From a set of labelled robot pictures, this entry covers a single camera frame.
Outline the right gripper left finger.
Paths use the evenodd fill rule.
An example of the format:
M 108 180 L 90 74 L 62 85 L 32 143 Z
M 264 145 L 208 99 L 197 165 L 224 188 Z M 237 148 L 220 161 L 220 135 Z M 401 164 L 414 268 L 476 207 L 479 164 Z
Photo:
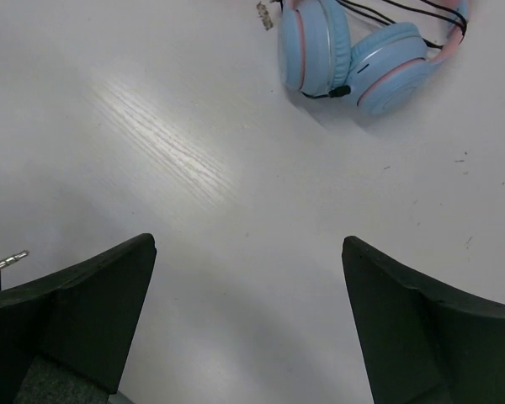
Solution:
M 0 273 L 0 403 L 109 402 L 155 261 L 155 239 L 143 233 L 13 288 Z

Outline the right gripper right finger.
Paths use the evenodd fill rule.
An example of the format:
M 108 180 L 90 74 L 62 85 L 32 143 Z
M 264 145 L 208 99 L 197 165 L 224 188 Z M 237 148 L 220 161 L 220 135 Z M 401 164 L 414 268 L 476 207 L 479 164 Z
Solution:
M 505 304 L 343 241 L 343 272 L 376 403 L 505 403 Z

